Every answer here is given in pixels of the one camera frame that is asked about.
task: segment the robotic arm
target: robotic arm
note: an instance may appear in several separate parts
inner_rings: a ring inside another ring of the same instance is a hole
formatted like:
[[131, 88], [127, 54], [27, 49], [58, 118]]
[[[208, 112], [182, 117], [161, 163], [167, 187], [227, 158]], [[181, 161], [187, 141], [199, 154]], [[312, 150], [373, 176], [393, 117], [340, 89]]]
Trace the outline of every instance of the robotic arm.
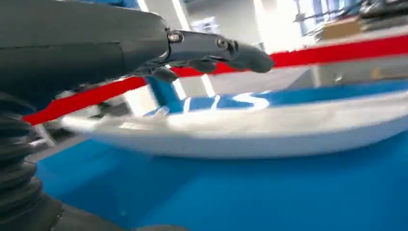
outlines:
[[177, 77], [166, 64], [203, 72], [217, 61], [256, 72], [273, 65], [255, 47], [220, 35], [171, 31], [160, 16], [132, 9], [4, 0], [0, 11], [0, 92], [37, 109], [63, 90], [126, 74], [171, 82]]
[[220, 35], [172, 31], [158, 15], [54, 0], [0, 1], [0, 230], [123, 230], [54, 200], [24, 162], [31, 127], [21, 115], [85, 83], [126, 74], [176, 77], [166, 64], [203, 72], [215, 62], [267, 72], [269, 56]]

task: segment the white plate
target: white plate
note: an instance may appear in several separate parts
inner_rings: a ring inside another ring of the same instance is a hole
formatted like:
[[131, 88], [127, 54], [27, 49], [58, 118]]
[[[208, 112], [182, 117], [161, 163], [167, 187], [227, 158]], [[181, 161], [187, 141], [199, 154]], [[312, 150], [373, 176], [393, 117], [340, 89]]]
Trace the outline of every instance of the white plate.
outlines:
[[329, 154], [408, 129], [408, 94], [262, 110], [207, 110], [102, 120], [66, 116], [63, 126], [117, 147], [161, 156], [265, 158]]

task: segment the blue table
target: blue table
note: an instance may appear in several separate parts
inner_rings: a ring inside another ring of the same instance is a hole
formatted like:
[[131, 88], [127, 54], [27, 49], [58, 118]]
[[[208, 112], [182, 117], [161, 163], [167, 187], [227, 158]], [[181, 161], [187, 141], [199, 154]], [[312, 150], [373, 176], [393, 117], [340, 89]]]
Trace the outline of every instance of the blue table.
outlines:
[[[276, 106], [406, 89], [407, 81], [392, 81], [244, 96]], [[181, 104], [189, 110], [255, 106], [236, 99]], [[37, 175], [51, 196], [125, 228], [408, 230], [408, 132], [337, 154], [242, 161], [150, 157], [85, 141], [39, 162]]]

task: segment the red tape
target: red tape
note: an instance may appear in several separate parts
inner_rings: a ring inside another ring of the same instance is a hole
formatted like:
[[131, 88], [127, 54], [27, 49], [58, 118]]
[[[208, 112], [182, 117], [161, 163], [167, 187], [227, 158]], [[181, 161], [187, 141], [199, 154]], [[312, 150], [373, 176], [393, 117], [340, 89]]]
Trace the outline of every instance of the red tape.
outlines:
[[[408, 54], [408, 46], [405, 44], [408, 44], [408, 35], [339, 44], [334, 46], [309, 48], [299, 51], [279, 52], [272, 54], [270, 57], [275, 62], [275, 68], [310, 64], [325, 64]], [[193, 77], [202, 75], [201, 72], [189, 67], [174, 67], [172, 70], [179, 77]], [[237, 71], [224, 63], [218, 63], [216, 70], [211, 74], [219, 75], [233, 72]], [[123, 94], [126, 91], [134, 90], [144, 85], [146, 85], [146, 82], [140, 77], [132, 77], [123, 81], [113, 82], [96, 89], [55, 100], [51, 102], [46, 109], [38, 113], [25, 116], [23, 119], [32, 125], [40, 124], [57, 119], [63, 115], [83, 109], [85, 107], [98, 104], [114, 96]]]

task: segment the cardboard box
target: cardboard box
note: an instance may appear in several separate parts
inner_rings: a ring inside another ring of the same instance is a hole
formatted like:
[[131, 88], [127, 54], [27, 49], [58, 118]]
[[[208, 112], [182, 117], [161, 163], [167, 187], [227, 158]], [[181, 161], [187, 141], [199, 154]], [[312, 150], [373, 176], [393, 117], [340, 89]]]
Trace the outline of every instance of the cardboard box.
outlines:
[[361, 33], [358, 17], [350, 17], [323, 25], [322, 40], [339, 39]]

